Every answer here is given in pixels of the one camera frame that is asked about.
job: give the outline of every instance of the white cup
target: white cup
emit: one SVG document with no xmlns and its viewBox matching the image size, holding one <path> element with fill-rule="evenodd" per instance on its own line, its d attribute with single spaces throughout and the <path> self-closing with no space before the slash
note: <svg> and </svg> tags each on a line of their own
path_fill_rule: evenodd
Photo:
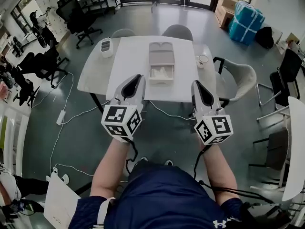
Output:
<svg viewBox="0 0 305 229">
<path fill-rule="evenodd" d="M 196 63 L 198 68 L 202 69 L 206 66 L 206 63 L 209 62 L 209 58 L 205 55 L 196 56 Z"/>
</svg>

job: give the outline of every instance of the gray tray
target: gray tray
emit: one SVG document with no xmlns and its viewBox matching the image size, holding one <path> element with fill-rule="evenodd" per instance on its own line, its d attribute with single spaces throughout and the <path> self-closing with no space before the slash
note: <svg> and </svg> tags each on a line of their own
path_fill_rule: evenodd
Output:
<svg viewBox="0 0 305 229">
<path fill-rule="evenodd" d="M 173 44 L 171 42 L 151 42 L 149 44 L 148 61 L 150 65 L 174 66 Z"/>
</svg>

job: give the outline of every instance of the blue bag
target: blue bag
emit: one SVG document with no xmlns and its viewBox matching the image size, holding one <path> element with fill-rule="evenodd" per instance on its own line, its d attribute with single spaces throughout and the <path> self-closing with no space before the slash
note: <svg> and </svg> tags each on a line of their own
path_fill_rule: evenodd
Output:
<svg viewBox="0 0 305 229">
<path fill-rule="evenodd" d="M 249 45 L 265 20 L 262 12 L 244 1 L 237 2 L 228 30 L 230 38 Z"/>
</svg>

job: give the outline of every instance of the white box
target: white box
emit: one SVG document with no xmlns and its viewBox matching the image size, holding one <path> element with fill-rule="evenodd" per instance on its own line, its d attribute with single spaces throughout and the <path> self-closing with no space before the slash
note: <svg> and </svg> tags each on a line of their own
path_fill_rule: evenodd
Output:
<svg viewBox="0 0 305 229">
<path fill-rule="evenodd" d="M 171 42 L 151 42 L 148 62 L 151 84 L 173 82 L 175 59 Z"/>
<path fill-rule="evenodd" d="M 104 58 L 109 58 L 113 55 L 113 43 L 110 37 L 101 40 L 101 53 Z"/>
<path fill-rule="evenodd" d="M 203 116 L 194 128 L 205 145 L 222 143 L 233 135 L 229 115 Z"/>
<path fill-rule="evenodd" d="M 104 108 L 102 125 L 109 135 L 119 141 L 121 137 L 132 139 L 141 122 L 136 105 L 106 105 Z"/>
</svg>

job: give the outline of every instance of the window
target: window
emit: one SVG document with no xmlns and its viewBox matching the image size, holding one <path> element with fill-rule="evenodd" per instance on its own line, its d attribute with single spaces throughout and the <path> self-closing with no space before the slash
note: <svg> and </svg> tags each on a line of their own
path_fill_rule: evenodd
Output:
<svg viewBox="0 0 305 229">
<path fill-rule="evenodd" d="M 35 0 L 20 0 L 11 12 L 12 17 L 25 34 L 31 31 L 32 22 L 29 15 L 32 10 L 40 10 Z"/>
</svg>

